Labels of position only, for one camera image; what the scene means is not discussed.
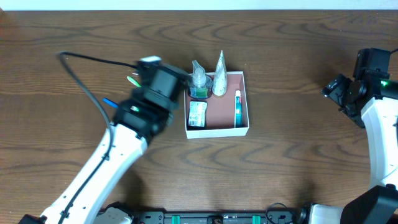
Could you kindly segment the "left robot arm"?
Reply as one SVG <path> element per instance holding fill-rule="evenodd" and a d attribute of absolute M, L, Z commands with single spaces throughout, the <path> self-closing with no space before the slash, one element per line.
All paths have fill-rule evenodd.
<path fill-rule="evenodd" d="M 141 85 L 116 112 L 98 147 L 61 196 L 38 217 L 21 223 L 93 223 L 102 204 L 153 138 L 170 123 L 191 76 L 158 57 L 137 63 Z"/>

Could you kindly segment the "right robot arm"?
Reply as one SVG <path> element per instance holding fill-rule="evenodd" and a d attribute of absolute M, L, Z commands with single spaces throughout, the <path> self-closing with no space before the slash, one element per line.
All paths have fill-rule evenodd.
<path fill-rule="evenodd" d="M 344 207 L 310 204 L 296 223 L 397 223 L 397 82 L 390 79 L 391 51 L 361 49 L 353 78 L 338 75 L 322 93 L 368 137 L 369 190 Z"/>

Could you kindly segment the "blue razor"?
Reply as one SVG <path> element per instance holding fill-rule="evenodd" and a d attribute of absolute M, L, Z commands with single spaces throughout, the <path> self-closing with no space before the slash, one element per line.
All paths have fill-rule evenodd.
<path fill-rule="evenodd" d="M 108 98 L 103 98 L 103 102 L 107 105 L 111 106 L 112 108 L 118 109 L 119 105 Z"/>

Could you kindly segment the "green and white small box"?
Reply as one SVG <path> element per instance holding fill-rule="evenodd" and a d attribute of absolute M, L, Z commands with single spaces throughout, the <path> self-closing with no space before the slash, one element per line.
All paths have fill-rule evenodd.
<path fill-rule="evenodd" d="M 191 101 L 189 104 L 188 125 L 192 127 L 204 128 L 207 102 Z"/>

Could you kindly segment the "white green toothpaste tube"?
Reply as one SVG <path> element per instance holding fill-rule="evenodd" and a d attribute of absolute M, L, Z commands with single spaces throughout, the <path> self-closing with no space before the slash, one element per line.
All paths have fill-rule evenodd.
<path fill-rule="evenodd" d="M 242 128 L 243 127 L 243 111 L 242 111 L 242 97 L 241 97 L 240 90 L 235 91 L 234 102 L 235 102 L 234 127 Z"/>

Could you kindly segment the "white lotion tube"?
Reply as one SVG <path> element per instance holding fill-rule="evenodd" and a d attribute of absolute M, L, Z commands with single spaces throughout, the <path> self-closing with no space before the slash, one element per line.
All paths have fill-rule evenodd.
<path fill-rule="evenodd" d="M 217 97 L 225 95 L 228 86 L 228 78 L 223 51 L 220 52 L 218 62 L 216 64 L 215 74 L 213 78 L 212 92 Z"/>

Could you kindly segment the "clear soap pump bottle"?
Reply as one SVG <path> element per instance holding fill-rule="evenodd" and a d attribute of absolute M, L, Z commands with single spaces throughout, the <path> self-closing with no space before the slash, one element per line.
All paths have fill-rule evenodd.
<path fill-rule="evenodd" d="M 199 100 L 207 99 L 212 94 L 213 80 L 206 74 L 205 69 L 197 60 L 193 60 L 192 65 L 193 73 L 192 80 L 188 83 L 188 94 L 191 98 Z"/>

